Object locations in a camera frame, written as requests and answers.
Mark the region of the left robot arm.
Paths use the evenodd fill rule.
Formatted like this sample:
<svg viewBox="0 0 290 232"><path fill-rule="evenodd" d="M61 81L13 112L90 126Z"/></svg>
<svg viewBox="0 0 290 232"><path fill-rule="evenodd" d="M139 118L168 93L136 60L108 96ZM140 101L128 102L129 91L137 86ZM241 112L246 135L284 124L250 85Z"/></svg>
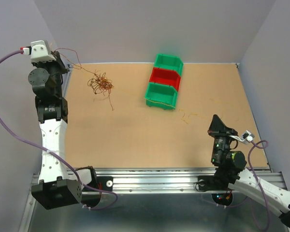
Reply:
<svg viewBox="0 0 290 232"><path fill-rule="evenodd" d="M35 94L44 149L38 184L32 186L31 194L47 210L80 203L83 188L94 190L98 179L91 166L69 175L63 163L68 103L62 95L62 84L68 69L58 51L38 57L32 65L35 69L29 73L28 81Z"/></svg>

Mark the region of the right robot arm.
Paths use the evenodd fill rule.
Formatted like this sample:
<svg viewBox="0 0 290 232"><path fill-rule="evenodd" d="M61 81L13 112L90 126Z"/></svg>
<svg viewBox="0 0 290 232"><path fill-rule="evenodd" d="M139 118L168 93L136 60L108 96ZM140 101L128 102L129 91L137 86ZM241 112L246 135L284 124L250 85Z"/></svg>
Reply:
<svg viewBox="0 0 290 232"><path fill-rule="evenodd" d="M233 151L231 148L233 141L261 148L259 143L254 142L254 134L247 130L239 136L218 115L213 115L207 132L214 139L211 155L211 163L216 167L214 186L220 189L229 188L246 195L264 205L267 211L278 216L290 228L290 191L261 179L253 167L247 169L246 166L251 165L250 155L245 156L243 152Z"/></svg>

